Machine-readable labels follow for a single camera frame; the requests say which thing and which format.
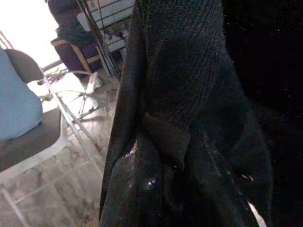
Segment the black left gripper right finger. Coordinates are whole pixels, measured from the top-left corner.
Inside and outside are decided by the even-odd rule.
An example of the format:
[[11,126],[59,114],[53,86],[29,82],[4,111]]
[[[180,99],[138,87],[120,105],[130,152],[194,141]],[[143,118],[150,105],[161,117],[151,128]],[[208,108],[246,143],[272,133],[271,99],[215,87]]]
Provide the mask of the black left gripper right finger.
[[187,184],[195,224],[201,227],[263,227],[263,219],[236,184],[224,157],[200,140],[187,151]]

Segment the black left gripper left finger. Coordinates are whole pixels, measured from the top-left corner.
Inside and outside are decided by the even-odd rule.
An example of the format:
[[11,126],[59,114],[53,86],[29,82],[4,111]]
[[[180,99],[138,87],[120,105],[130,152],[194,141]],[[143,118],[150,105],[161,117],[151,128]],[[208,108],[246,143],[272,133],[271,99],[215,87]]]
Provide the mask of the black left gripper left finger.
[[111,175],[111,227],[169,227],[162,163],[149,141],[129,143]]

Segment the black garment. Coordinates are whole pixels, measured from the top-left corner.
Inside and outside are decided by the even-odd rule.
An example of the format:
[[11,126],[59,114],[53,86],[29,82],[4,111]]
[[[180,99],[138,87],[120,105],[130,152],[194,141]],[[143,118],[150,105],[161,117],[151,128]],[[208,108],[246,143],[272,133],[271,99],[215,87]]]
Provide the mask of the black garment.
[[226,50],[222,0],[135,0],[98,227],[111,227],[112,171],[135,140],[160,156],[169,227],[201,227],[187,188],[187,151],[200,140],[224,157],[263,227],[272,227],[270,153]]

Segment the grey folding chair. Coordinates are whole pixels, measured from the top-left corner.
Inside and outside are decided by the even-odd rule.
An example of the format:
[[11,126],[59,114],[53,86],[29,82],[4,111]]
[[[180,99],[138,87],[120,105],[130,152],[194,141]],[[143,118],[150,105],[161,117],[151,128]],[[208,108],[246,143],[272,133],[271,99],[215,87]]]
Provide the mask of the grey folding chair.
[[97,227],[101,175],[63,104],[0,143],[0,227]]

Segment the light blue cushion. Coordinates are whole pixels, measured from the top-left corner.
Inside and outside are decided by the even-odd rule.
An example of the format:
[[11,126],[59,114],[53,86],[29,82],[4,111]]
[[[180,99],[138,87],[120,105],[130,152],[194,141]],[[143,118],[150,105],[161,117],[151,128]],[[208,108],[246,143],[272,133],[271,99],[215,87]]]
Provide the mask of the light blue cushion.
[[27,133],[42,118],[39,97],[21,80],[8,55],[0,47],[0,141]]

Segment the dark clothes heap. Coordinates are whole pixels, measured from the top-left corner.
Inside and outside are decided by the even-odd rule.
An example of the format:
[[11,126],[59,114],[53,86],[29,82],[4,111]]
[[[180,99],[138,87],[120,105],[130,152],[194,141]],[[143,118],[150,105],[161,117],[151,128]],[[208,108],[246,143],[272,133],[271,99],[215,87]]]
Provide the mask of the dark clothes heap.
[[86,31],[80,23],[61,25],[56,29],[56,33],[59,38],[79,48],[94,42],[91,33]]

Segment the black clothes drying rack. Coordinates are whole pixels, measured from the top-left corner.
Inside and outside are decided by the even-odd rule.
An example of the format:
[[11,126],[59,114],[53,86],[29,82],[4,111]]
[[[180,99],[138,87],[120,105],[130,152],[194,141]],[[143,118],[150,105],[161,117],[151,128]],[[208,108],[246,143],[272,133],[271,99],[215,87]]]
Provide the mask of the black clothes drying rack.
[[135,0],[76,0],[81,13],[77,15],[83,29],[97,42],[102,66],[109,76],[121,77],[113,53],[125,57],[128,30]]

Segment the white tubular bouncer frame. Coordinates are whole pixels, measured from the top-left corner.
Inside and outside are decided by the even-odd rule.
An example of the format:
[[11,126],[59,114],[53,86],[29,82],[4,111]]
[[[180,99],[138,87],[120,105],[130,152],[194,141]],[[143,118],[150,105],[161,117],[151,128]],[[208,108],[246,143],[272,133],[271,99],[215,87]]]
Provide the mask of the white tubular bouncer frame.
[[69,72],[66,75],[69,74],[75,75],[77,73],[83,75],[85,78],[88,79],[88,81],[86,82],[86,86],[82,89],[60,90],[56,92],[56,94],[58,95],[59,98],[62,98],[60,94],[71,93],[72,95],[74,95],[74,99],[70,101],[71,103],[74,102],[75,100],[81,99],[79,111],[76,115],[80,119],[90,114],[91,112],[103,107],[106,102],[101,98],[97,97],[95,94],[95,91],[103,86],[101,79],[98,77],[98,73],[97,72],[89,73],[79,70],[74,70],[74,71],[69,70]]

